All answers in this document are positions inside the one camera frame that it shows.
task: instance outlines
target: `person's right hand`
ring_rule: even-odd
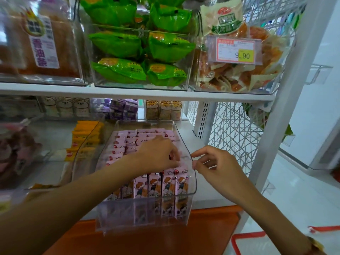
[[[254,197],[261,195],[229,152],[205,146],[193,152],[191,156],[202,156],[192,162],[193,169],[203,175],[207,182],[228,200],[244,207]]]

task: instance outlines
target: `metal shelf edge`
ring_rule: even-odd
[[[104,88],[40,85],[24,83],[0,82],[0,93],[7,95],[43,95],[56,97],[82,97],[82,98],[137,98],[178,101],[220,101],[220,102],[269,102],[275,99],[274,95],[238,94],[193,92],[176,90],[150,90],[129,88]]]

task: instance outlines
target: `red oval logo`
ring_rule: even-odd
[[[218,14],[227,14],[227,13],[229,13],[229,12],[231,12],[232,11],[232,9],[231,8],[229,8],[229,7],[223,7],[223,8],[221,8],[221,9],[219,9],[218,10]]]

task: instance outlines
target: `forearm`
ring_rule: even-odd
[[[2,254],[44,253],[91,209],[135,177],[132,169],[136,166],[133,159],[121,159],[1,215]]]
[[[282,255],[305,255],[311,243],[269,200],[260,193],[244,205],[244,210],[259,224]]]

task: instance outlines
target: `white label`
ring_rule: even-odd
[[[58,69],[59,62],[57,51],[54,44],[52,25],[49,17],[39,16],[37,21],[27,19],[27,28],[30,33],[41,36],[32,36],[29,34],[31,47],[34,54],[35,63],[40,68]]]
[[[254,51],[254,41],[228,38],[216,39],[216,60],[223,63],[254,64],[254,56],[250,60],[240,60],[239,50]]]

